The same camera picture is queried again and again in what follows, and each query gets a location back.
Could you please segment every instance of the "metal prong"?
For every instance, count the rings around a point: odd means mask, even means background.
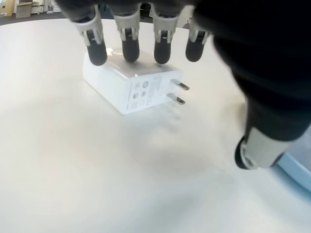
[[[174,95],[172,93],[167,94],[167,97],[172,99],[174,102],[176,102],[176,103],[178,103],[180,105],[183,105],[183,104],[186,103],[181,98],[177,97],[176,95]]]
[[[190,89],[187,85],[183,84],[182,82],[178,81],[177,79],[172,79],[171,82],[173,84],[176,84],[177,86],[179,86],[181,89],[183,89],[185,91],[188,91]]]

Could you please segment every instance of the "robot finger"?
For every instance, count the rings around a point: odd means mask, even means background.
[[[120,32],[123,56],[126,61],[134,62],[139,57],[140,3],[128,5],[109,4],[109,8],[114,15],[118,31]]]

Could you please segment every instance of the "blue object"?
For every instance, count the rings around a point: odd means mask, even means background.
[[[311,127],[284,153],[277,164],[311,192]]]

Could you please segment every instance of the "white charger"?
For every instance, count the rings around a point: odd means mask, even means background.
[[[86,53],[83,78],[121,114],[137,112],[168,101],[185,102],[178,92],[189,90],[181,83],[183,74],[173,66],[159,65],[153,56],[140,51],[139,59],[128,63],[121,49],[107,48],[102,66],[91,63]]]

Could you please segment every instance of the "black fingertip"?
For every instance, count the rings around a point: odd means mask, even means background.
[[[127,38],[126,41],[122,41],[123,56],[126,61],[134,62],[139,57],[139,43],[137,40]]]
[[[104,42],[101,44],[92,42],[91,45],[87,47],[87,51],[92,64],[101,66],[107,61],[107,52]]]
[[[191,42],[188,39],[186,47],[186,57],[191,62],[197,62],[200,60],[203,53],[204,45],[200,42]]]
[[[155,43],[155,61],[159,64],[165,64],[171,56],[171,44],[166,41]]]
[[[244,137],[242,137],[242,139],[239,141],[236,149],[235,149],[235,154],[234,154],[234,158],[235,158],[235,163],[237,164],[237,166],[241,169],[247,169],[248,168],[244,165],[242,158],[241,158],[241,144],[244,140]]]

